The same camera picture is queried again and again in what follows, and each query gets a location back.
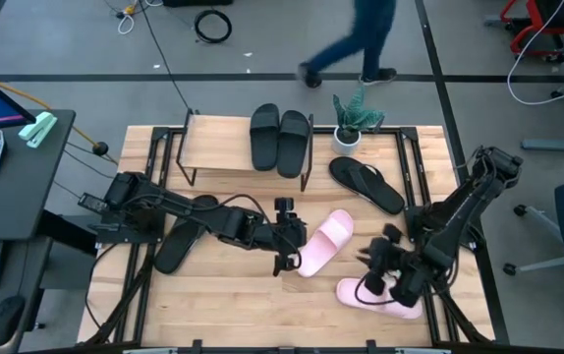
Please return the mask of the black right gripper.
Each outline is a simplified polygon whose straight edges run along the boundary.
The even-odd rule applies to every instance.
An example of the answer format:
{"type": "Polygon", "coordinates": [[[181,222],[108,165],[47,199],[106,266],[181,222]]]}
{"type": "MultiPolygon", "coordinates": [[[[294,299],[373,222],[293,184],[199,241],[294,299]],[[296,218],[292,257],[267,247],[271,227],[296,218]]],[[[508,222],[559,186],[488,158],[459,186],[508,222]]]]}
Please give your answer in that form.
{"type": "Polygon", "coordinates": [[[381,236],[372,238],[369,246],[358,249],[361,255],[358,260],[369,268],[369,273],[373,276],[399,270],[407,253],[399,245],[402,236],[402,231],[394,224],[385,224],[381,236]]]}

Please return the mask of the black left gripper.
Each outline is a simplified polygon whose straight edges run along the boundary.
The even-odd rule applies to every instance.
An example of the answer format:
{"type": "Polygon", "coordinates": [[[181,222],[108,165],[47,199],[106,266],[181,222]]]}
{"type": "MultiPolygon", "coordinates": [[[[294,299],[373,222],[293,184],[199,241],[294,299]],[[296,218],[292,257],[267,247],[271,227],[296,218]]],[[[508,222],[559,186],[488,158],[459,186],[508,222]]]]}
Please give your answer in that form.
{"type": "Polygon", "coordinates": [[[276,252],[272,274],[277,277],[282,271],[295,269],[295,256],[307,243],[307,228],[303,221],[292,221],[288,217],[277,223],[267,223],[260,235],[260,248],[276,252]]]}

